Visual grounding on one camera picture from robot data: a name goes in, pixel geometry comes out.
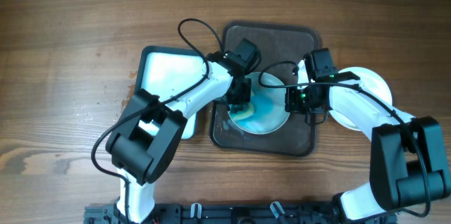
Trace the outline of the green yellow sponge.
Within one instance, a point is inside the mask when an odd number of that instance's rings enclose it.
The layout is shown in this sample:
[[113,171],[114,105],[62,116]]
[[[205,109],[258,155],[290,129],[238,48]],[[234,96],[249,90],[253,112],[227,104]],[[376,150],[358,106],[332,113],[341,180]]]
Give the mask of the green yellow sponge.
[[233,120],[244,120],[254,114],[254,106],[252,102],[247,102],[245,104],[231,104],[229,105],[228,113]]

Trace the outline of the white plate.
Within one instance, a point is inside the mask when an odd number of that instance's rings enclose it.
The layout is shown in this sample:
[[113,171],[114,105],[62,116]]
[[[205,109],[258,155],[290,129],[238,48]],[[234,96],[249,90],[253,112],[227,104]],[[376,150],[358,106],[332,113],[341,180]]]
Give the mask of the white plate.
[[262,87],[259,74],[253,72],[246,76],[252,81],[250,101],[254,106],[254,114],[244,120],[231,120],[245,132],[264,135],[281,128],[290,114],[285,110],[285,89]]
[[[387,104],[393,104],[393,96],[387,82],[377,73],[363,67],[349,67],[339,70],[339,73],[352,72],[360,77],[361,83],[379,99],[384,100]],[[343,114],[336,110],[329,111],[334,120],[347,129],[359,131],[359,128]]]

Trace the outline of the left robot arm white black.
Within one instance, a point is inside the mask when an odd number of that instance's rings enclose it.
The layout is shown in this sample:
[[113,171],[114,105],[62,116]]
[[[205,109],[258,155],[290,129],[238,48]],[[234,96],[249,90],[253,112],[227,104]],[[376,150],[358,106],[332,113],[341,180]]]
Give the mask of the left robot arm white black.
[[121,221],[143,223],[152,213],[155,183],[173,160],[192,116],[212,101],[249,103],[251,81],[245,76],[260,56],[247,39],[232,51],[207,56],[188,49],[144,48],[135,93],[106,142],[122,180],[116,203]]

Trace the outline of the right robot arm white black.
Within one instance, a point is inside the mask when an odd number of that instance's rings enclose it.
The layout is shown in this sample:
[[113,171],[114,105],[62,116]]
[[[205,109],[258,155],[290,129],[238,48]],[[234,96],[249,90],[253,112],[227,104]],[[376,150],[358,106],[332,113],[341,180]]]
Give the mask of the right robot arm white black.
[[450,171],[437,120],[417,118],[377,97],[358,75],[339,72],[328,49],[305,54],[293,73],[298,80],[287,87],[286,111],[337,111],[371,142],[369,181],[336,200],[341,223],[397,212],[424,218],[432,201],[450,196]]

